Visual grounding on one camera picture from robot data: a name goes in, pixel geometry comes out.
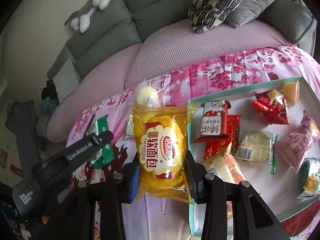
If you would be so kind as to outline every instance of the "sofa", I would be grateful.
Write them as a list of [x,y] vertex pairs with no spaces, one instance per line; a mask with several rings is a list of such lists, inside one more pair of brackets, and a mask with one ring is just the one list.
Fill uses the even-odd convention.
[[[202,34],[194,34],[187,20],[190,1],[111,0],[95,13],[88,31],[75,32],[47,72],[48,79],[54,79],[71,59],[81,83],[53,113],[46,137],[52,142],[67,139],[86,108],[186,65],[289,43],[313,54],[316,21],[308,8],[293,0],[276,0],[278,4],[241,28],[222,23]],[[301,12],[294,21],[288,7]]]

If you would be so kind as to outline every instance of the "wall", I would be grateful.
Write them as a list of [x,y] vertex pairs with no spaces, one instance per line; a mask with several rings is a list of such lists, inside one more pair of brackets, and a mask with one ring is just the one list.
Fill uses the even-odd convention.
[[13,188],[22,178],[10,170],[10,165],[12,164],[19,169],[21,169],[21,165],[16,136],[4,126],[7,119],[6,108],[7,107],[4,107],[0,114],[0,148],[8,153],[8,159],[6,169],[0,166],[0,181]]
[[39,98],[41,87],[63,45],[72,35],[64,26],[87,0],[23,0],[8,22],[2,68],[14,101]]

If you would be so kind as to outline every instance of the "black robotic device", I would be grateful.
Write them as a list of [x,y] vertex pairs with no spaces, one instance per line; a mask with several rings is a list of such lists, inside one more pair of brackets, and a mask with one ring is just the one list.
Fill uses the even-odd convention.
[[[33,176],[23,179],[12,191],[21,220],[39,218],[67,186],[70,174],[110,142],[105,131],[71,145],[44,163],[36,165]],[[202,240],[227,239],[227,201],[232,201],[234,240],[287,240],[289,237],[267,204],[247,181],[239,185],[223,182],[195,163],[187,151],[185,169],[195,203],[206,203]],[[100,239],[125,240],[122,203],[131,203],[139,186],[139,158],[123,166],[112,179],[75,187],[55,206],[38,239],[89,240],[94,234],[96,201],[101,201]]]

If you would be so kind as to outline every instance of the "barcode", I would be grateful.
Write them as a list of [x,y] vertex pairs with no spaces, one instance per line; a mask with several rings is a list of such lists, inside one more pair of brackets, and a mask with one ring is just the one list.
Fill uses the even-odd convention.
[[251,161],[252,152],[253,152],[252,149],[249,149],[249,148],[246,148],[243,146],[239,146],[237,154],[236,154],[236,158]]
[[217,172],[217,170],[216,170],[214,167],[208,169],[208,170],[207,170],[207,173],[212,173],[214,176],[219,177],[218,172]]

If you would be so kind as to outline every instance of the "metal screw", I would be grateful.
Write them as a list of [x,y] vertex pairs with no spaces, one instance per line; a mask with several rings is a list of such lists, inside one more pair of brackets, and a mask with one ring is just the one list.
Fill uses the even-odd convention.
[[87,186],[87,182],[84,180],[78,183],[78,187],[85,187],[85,186]]
[[214,179],[214,175],[213,175],[212,173],[207,173],[207,174],[205,175],[205,178],[206,178],[206,179]]
[[122,179],[123,175],[122,175],[122,173],[116,173],[115,175],[113,175],[113,178],[114,179]]
[[243,181],[241,181],[241,185],[244,186],[244,187],[249,187],[250,186],[250,182],[248,182],[246,180],[243,180]]

